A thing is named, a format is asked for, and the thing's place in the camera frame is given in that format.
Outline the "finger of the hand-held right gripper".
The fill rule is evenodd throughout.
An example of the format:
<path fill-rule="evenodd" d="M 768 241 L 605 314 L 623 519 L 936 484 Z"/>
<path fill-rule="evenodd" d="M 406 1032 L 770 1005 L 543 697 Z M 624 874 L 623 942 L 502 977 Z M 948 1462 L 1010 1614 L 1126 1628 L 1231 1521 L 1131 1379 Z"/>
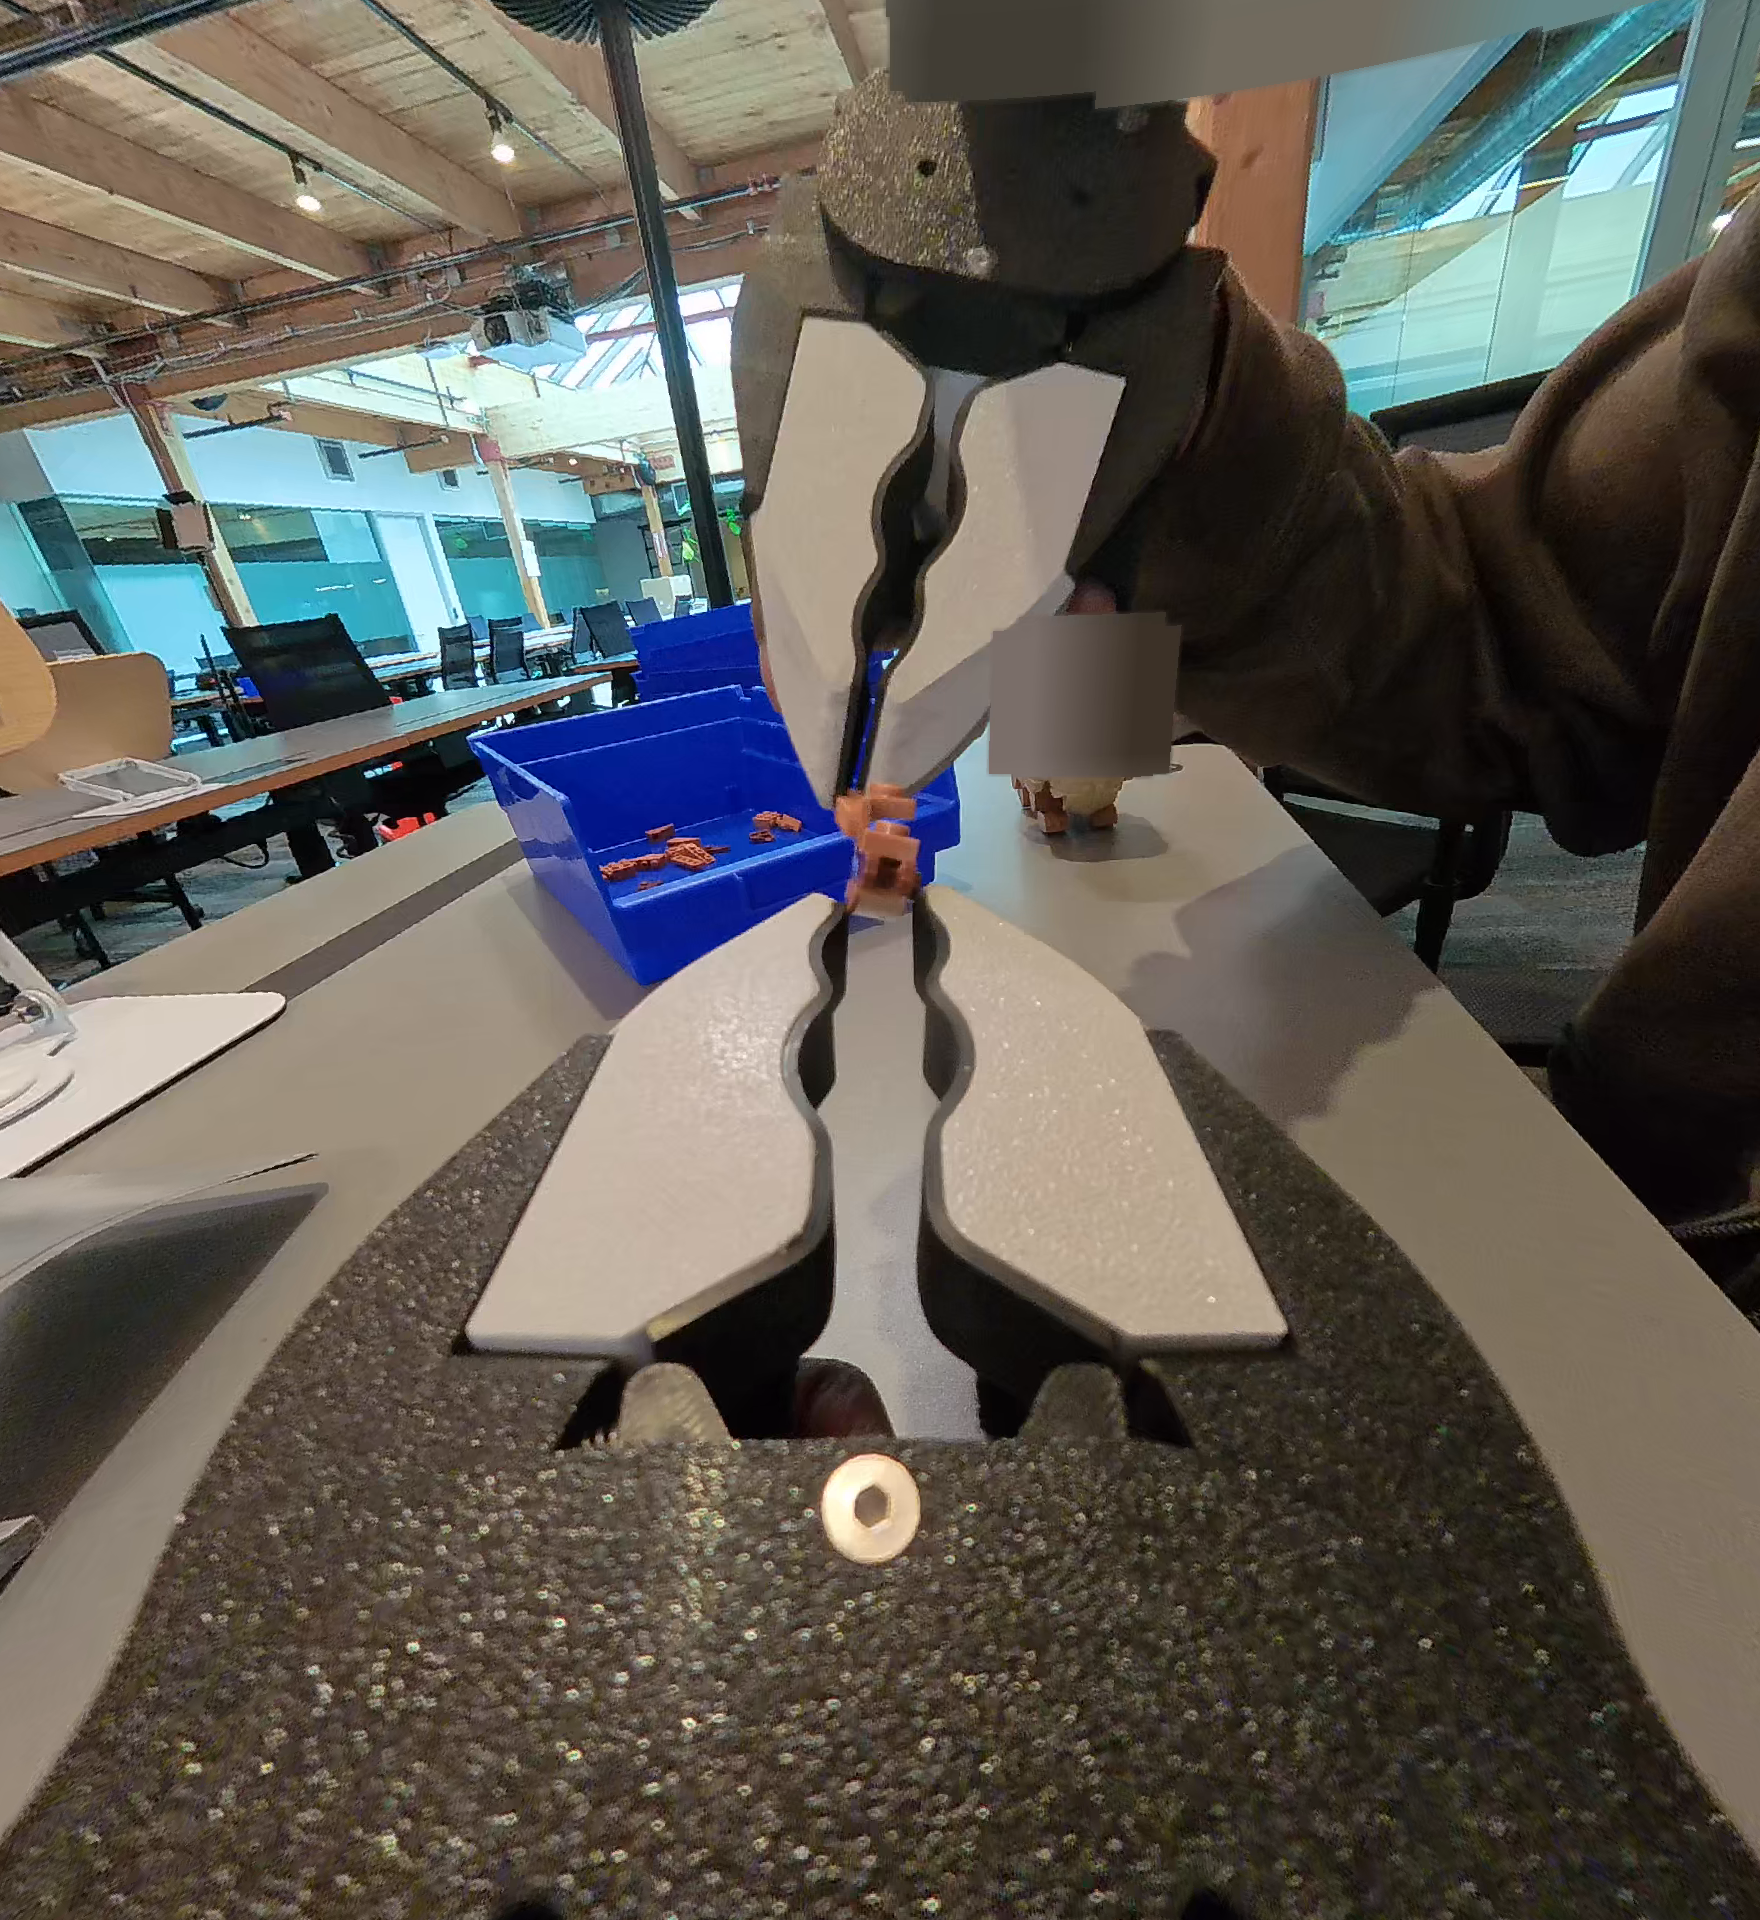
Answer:
<path fill-rule="evenodd" d="M 932 449 L 926 371 L 860 320 L 809 317 L 749 517 L 763 678 L 818 804 L 850 778 L 869 686 L 869 604 L 896 552 L 891 495 Z"/>
<path fill-rule="evenodd" d="M 1068 554 L 1125 391 L 1121 375 L 1053 365 L 964 400 L 951 450 L 958 508 L 878 697 L 870 785 L 915 794 L 982 732 L 994 638 L 1067 600 Z"/>

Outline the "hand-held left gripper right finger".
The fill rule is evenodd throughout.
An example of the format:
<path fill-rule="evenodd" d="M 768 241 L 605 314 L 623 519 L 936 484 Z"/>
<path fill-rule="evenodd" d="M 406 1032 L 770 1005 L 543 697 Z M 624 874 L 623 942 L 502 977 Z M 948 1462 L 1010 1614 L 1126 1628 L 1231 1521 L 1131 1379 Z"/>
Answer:
<path fill-rule="evenodd" d="M 921 1296 L 962 1359 L 1273 1350 L 1285 1313 L 1140 1019 L 951 886 L 917 909 Z"/>

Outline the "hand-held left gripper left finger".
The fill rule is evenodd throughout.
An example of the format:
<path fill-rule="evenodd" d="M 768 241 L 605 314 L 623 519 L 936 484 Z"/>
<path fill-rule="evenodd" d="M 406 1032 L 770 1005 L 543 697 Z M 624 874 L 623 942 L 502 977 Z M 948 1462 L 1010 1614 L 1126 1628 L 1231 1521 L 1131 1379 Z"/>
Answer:
<path fill-rule="evenodd" d="M 615 1029 L 469 1320 L 476 1353 L 790 1369 L 835 1298 L 830 948 L 811 894 Z"/>

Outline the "heap of orange bricks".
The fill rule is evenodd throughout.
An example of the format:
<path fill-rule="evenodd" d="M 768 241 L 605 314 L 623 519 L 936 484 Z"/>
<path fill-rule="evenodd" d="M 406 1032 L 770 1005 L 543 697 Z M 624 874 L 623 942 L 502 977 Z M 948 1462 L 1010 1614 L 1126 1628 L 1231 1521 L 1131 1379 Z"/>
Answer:
<path fill-rule="evenodd" d="M 794 813 L 756 811 L 695 828 L 646 828 L 642 843 L 598 863 L 598 879 L 615 892 L 649 894 L 765 852 L 785 852 L 806 835 Z"/>

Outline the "brown brick assembly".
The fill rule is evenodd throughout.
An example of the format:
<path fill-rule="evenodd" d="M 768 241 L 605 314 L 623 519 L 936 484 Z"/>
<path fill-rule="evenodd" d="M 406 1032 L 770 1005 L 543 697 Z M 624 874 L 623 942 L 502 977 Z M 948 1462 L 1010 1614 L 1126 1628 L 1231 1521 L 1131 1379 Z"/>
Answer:
<path fill-rule="evenodd" d="M 891 782 L 838 794 L 835 817 L 853 846 L 844 907 L 853 917 L 899 919 L 921 892 L 917 796 Z"/>

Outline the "blue plastic bin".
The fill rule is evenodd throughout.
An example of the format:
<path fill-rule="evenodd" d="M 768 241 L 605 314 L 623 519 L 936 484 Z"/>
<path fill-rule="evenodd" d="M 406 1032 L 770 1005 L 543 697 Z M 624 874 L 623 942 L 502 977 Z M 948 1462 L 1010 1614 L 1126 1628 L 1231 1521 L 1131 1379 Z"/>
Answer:
<path fill-rule="evenodd" d="M 474 746 L 537 882 L 641 986 L 806 896 L 842 901 L 853 844 L 835 827 L 760 688 L 722 686 L 534 729 Z M 598 863 L 680 831 L 759 811 L 794 813 L 804 836 L 649 891 L 612 891 Z"/>

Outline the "brick instruction booklet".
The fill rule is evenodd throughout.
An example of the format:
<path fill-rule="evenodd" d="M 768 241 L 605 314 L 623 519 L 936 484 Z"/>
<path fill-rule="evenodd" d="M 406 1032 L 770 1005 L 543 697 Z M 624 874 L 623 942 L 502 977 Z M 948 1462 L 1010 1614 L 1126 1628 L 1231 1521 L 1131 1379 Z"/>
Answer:
<path fill-rule="evenodd" d="M 302 1161 L 0 1178 L 0 1590 L 325 1191 Z"/>

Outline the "person's right forearm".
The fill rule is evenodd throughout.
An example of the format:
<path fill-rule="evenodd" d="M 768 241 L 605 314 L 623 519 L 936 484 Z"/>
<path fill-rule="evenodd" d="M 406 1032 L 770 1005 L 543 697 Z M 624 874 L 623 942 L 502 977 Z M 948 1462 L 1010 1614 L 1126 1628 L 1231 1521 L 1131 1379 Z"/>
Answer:
<path fill-rule="evenodd" d="M 1760 901 L 1760 187 L 1480 454 L 1392 450 L 1197 263 L 1208 385 L 1136 574 L 1187 713 L 1357 800 L 1645 846 L 1645 919 Z"/>

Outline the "grey desk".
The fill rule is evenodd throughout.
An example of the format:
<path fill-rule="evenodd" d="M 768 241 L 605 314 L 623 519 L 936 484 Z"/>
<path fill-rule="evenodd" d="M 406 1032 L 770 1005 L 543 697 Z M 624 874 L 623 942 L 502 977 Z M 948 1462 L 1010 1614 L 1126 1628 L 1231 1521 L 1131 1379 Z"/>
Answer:
<path fill-rule="evenodd" d="M 1048 851 L 979 743 L 941 876 L 1182 1034 L 1420 1268 L 1561 1480 L 1621 1636 L 1760 1859 L 1760 1340 L 1498 1044 L 1219 746 Z M 300 1314 L 381 1221 L 635 983 L 454 818 L 124 962 L 97 996 L 267 989 L 264 1032 L 55 1173 L 316 1155 L 302 1229 L 0 1595 L 0 1841 L 114 1667 L 176 1517 Z"/>

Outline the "stack of blue bins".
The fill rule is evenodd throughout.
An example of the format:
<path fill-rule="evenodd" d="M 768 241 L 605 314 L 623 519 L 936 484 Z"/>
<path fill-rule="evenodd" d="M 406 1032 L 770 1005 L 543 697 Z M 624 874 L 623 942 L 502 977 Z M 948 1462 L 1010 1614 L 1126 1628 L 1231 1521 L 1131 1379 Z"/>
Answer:
<path fill-rule="evenodd" d="M 765 667 L 749 602 L 655 621 L 632 634 L 644 705 L 721 688 L 763 688 Z"/>

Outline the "black pole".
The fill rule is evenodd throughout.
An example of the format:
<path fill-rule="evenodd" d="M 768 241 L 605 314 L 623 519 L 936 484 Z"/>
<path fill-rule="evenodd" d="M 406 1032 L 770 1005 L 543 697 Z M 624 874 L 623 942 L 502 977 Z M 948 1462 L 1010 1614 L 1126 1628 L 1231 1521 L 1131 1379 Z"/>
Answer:
<path fill-rule="evenodd" d="M 664 161 L 677 142 L 652 132 L 637 40 L 667 38 L 692 29 L 711 2 L 498 2 L 517 44 L 538 59 L 581 104 L 595 115 L 610 111 L 632 196 L 639 241 L 652 296 L 652 326 L 669 388 L 680 467 L 697 534 L 701 576 L 712 610 L 735 604 L 724 526 L 714 495 L 714 472 L 687 344 L 667 189 L 683 200 L 690 189 Z"/>

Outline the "ceiling projector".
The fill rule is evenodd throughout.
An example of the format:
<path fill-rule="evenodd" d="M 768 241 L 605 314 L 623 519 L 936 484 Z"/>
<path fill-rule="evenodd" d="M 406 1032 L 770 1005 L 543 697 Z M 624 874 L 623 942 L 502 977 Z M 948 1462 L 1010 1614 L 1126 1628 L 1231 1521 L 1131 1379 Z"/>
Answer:
<path fill-rule="evenodd" d="M 528 375 L 558 375 L 587 357 L 575 286 L 564 273 L 514 269 L 505 286 L 483 302 L 470 329 L 474 357 Z"/>

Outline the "wooden office table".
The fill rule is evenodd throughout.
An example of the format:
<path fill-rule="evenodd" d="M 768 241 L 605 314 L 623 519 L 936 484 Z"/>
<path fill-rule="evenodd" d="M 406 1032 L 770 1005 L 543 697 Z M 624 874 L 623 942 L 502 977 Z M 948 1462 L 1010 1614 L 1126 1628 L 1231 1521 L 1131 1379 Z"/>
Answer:
<path fill-rule="evenodd" d="M 189 754 L 183 768 L 198 777 L 198 789 L 140 811 L 100 813 L 64 789 L 0 799 L 0 879 L 78 852 L 111 849 L 223 807 L 253 802 L 363 767 L 389 765 L 416 745 L 472 732 L 505 715 L 556 705 L 632 669 L 635 663 L 624 658 L 558 681 L 437 693 L 381 713 L 361 713 Z"/>

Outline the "person's dark jacket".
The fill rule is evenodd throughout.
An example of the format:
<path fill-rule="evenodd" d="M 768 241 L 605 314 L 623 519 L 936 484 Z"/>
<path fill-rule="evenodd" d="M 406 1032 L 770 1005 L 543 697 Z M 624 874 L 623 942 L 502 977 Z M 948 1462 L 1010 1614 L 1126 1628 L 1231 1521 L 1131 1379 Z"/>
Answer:
<path fill-rule="evenodd" d="M 1554 1065 L 1565 1116 L 1760 1337 L 1760 569 L 1708 618 L 1635 937 Z"/>

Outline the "beige office chair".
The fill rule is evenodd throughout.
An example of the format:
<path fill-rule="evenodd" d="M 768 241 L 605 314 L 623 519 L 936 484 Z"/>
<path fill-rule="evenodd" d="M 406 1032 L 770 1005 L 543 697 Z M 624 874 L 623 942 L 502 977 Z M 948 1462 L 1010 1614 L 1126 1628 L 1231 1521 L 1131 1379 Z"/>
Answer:
<path fill-rule="evenodd" d="M 60 787 L 60 777 L 121 759 L 172 757 L 172 685 L 155 655 L 117 653 L 49 667 L 55 716 L 35 745 L 0 757 L 0 787 L 23 796 Z"/>

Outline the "wooden post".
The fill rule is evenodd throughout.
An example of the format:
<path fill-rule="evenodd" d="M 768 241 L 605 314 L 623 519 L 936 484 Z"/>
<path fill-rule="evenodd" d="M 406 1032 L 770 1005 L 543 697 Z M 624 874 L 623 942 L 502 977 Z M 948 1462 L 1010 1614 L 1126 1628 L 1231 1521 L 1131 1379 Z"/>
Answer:
<path fill-rule="evenodd" d="M 1320 79 L 1309 79 L 1187 103 L 1187 128 L 1215 159 L 1195 241 L 1222 250 L 1248 294 L 1278 324 L 1301 320 L 1323 86 Z"/>

